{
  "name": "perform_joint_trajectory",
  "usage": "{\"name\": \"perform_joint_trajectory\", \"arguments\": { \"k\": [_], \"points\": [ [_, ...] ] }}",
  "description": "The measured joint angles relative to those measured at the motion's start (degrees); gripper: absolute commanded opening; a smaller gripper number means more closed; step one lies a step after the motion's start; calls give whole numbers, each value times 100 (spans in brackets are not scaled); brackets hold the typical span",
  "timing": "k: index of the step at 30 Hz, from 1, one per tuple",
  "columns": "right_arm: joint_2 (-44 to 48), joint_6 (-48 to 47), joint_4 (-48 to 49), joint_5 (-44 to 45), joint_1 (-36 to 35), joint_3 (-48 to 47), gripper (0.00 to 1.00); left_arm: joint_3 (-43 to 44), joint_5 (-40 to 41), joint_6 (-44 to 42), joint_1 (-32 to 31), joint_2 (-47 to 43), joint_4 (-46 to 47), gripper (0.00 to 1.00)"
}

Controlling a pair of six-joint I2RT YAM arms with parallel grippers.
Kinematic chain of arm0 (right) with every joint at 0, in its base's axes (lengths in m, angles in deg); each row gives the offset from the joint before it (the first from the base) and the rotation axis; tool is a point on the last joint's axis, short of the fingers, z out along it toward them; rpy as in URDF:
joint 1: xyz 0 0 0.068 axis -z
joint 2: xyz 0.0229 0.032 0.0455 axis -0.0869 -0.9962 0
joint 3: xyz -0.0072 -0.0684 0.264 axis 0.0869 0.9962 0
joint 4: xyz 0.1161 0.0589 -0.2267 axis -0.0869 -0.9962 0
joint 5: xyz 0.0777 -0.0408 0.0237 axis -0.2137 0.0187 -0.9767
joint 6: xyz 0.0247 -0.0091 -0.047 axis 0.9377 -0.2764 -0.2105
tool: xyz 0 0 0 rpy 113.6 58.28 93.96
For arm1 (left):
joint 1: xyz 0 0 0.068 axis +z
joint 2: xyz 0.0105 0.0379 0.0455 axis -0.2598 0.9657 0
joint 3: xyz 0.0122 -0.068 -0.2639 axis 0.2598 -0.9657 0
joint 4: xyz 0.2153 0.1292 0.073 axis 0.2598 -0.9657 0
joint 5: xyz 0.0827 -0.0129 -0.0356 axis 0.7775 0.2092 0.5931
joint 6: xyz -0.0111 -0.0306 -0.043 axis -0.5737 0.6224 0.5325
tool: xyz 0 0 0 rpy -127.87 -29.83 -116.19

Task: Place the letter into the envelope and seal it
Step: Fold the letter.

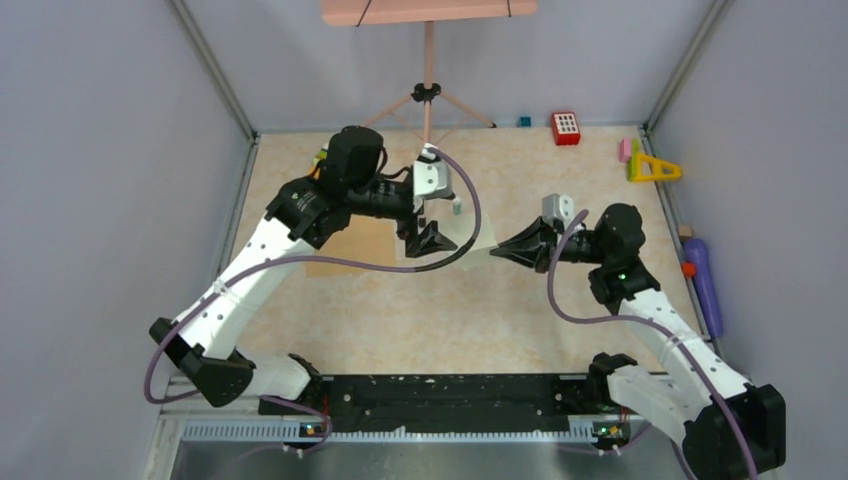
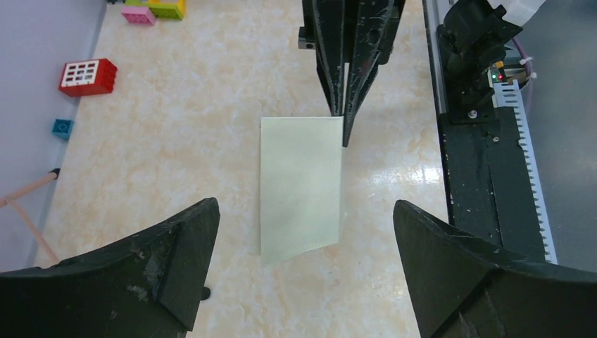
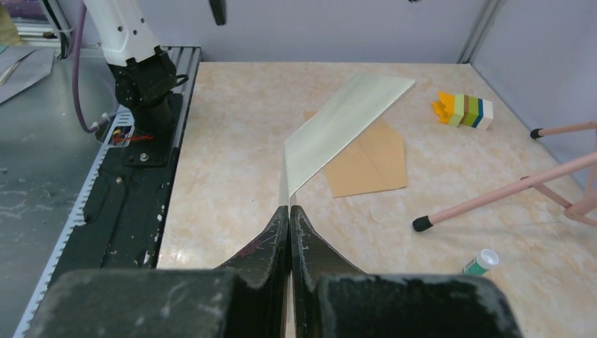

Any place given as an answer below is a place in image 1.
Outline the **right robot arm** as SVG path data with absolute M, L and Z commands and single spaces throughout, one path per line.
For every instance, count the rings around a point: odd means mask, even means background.
M 638 209 L 614 203 L 590 229 L 583 226 L 586 215 L 548 207 L 491 254 L 546 274 L 548 301 L 562 319 L 627 324 L 673 380 L 659 381 L 624 354 L 599 355 L 589 369 L 589 404 L 642 416 L 674 444 L 696 479 L 754 479 L 784 466 L 783 396 L 730 367 L 678 314 L 640 258 L 646 237 Z M 590 290 L 608 316 L 577 318 L 558 305 L 555 270 L 561 262 L 592 265 Z

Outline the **beige lined letter paper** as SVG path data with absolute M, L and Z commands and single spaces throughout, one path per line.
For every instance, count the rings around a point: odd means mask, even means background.
M 448 215 L 439 220 L 440 232 L 457 246 L 464 244 L 474 230 L 475 220 L 472 213 Z M 481 213 L 481 225 L 477 239 L 472 247 L 459 260 L 453 263 L 465 271 L 493 265 L 497 258 L 490 252 L 497 246 L 492 223 L 485 212 Z

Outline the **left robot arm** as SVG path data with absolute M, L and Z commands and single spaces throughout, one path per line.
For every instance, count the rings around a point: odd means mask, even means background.
M 220 408 L 252 388 L 261 365 L 237 347 L 248 325 L 290 272 L 302 263 L 320 263 L 320 249 L 353 217 L 388 219 L 415 256 L 442 254 L 429 264 L 438 270 L 460 259 L 438 225 L 423 218 L 431 200 L 454 200 L 459 164 L 433 144 L 394 173 L 375 130 L 350 125 L 317 152 L 309 171 L 284 183 L 267 205 L 252 236 L 206 291 L 173 319 L 150 327 L 156 356 L 167 357 L 191 382 L 191 395 Z

